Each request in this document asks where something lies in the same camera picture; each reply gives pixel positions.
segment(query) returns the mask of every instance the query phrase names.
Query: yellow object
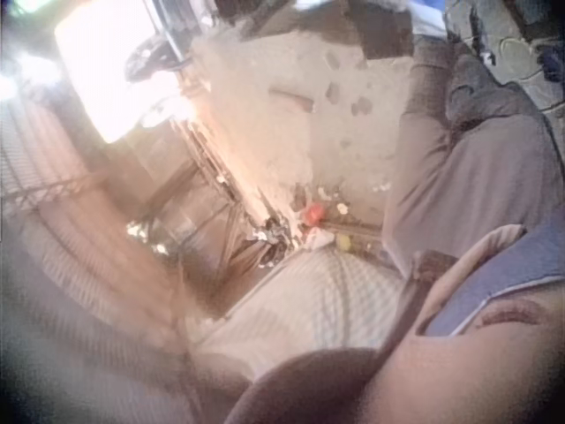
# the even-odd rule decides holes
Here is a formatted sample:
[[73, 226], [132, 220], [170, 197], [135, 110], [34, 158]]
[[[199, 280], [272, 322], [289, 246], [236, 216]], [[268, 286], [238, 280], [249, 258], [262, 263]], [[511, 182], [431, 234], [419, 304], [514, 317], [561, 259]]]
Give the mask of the yellow object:
[[345, 234], [336, 234], [335, 244], [337, 248], [343, 252], [349, 252], [351, 250], [351, 238]]

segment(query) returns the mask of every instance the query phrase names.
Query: ground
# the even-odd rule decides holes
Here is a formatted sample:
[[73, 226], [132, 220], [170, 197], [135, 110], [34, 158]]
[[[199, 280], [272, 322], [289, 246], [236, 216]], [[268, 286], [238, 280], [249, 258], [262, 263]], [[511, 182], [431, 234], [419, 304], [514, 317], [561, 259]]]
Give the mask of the ground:
[[[562, 87], [544, 80], [502, 1], [477, 4], [498, 59], [494, 76], [518, 81], [547, 112], [559, 141]], [[448, 2], [467, 41], [469, 7]], [[300, 184], [314, 198], [335, 194], [355, 220], [380, 225], [411, 59], [366, 60], [339, 2], [309, 21], [284, 13], [256, 39], [241, 42], [238, 27], [224, 27], [194, 44], [209, 89], [193, 99], [199, 121], [258, 222], [268, 203], [295, 223], [290, 204]]]

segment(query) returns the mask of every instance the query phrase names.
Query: orange object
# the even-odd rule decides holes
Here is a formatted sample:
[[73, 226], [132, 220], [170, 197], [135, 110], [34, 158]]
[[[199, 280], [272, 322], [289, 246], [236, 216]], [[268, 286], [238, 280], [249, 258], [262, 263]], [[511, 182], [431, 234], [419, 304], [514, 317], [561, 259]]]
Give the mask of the orange object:
[[302, 222], [309, 227], [315, 227], [322, 219], [324, 219], [325, 215], [326, 210], [322, 205], [319, 203], [312, 203], [306, 207], [302, 215]]

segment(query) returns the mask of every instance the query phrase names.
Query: gray pants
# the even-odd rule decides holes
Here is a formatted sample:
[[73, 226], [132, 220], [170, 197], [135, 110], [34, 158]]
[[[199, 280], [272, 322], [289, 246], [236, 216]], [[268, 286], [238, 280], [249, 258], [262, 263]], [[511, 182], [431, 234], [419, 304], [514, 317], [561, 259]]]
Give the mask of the gray pants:
[[[501, 87], [464, 53], [450, 83], [447, 66], [415, 67], [383, 228], [405, 276], [419, 250], [460, 257], [488, 232], [510, 223], [531, 228], [565, 203], [549, 127], [518, 85]], [[434, 104], [440, 96], [445, 110]]]

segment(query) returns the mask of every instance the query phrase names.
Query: white checkered cloth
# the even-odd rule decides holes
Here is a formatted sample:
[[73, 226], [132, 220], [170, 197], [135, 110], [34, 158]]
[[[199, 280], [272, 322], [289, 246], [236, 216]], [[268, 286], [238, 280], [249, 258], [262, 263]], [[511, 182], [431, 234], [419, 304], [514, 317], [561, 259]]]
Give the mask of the white checkered cloth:
[[302, 353], [382, 345], [403, 283], [394, 273], [333, 248], [299, 252], [240, 301], [197, 344], [256, 380]]

